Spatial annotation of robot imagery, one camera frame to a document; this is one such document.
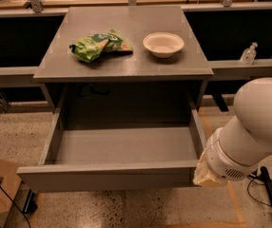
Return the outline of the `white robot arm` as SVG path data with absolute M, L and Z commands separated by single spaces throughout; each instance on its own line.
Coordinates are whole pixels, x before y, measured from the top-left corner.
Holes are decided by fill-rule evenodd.
M 220 187 L 241 181 L 272 155 L 272 78 L 243 85 L 233 108 L 233 118 L 207 140 L 194 172 L 196 185 Z

